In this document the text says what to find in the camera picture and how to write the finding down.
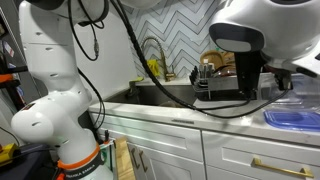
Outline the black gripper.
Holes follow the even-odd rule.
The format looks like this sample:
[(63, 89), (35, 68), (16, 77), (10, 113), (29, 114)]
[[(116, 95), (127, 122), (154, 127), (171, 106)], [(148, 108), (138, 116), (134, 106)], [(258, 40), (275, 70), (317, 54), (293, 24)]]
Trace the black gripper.
[(235, 53), (238, 89), (246, 99), (255, 100), (263, 59), (259, 51)]

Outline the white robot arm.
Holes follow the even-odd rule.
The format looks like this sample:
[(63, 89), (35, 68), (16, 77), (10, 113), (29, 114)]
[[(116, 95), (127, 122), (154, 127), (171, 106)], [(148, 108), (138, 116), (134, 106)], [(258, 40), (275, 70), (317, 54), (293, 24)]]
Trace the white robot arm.
[[(92, 131), (78, 118), (92, 96), (80, 79), (75, 25), (106, 18), (109, 9), (150, 7), (149, 0), (23, 0), (19, 26), (27, 67), (48, 93), (12, 118), (16, 135), (46, 143), (66, 180), (113, 180)], [(234, 54), (258, 52), (277, 69), (319, 75), (320, 0), (222, 0), (209, 26), (213, 42)]]

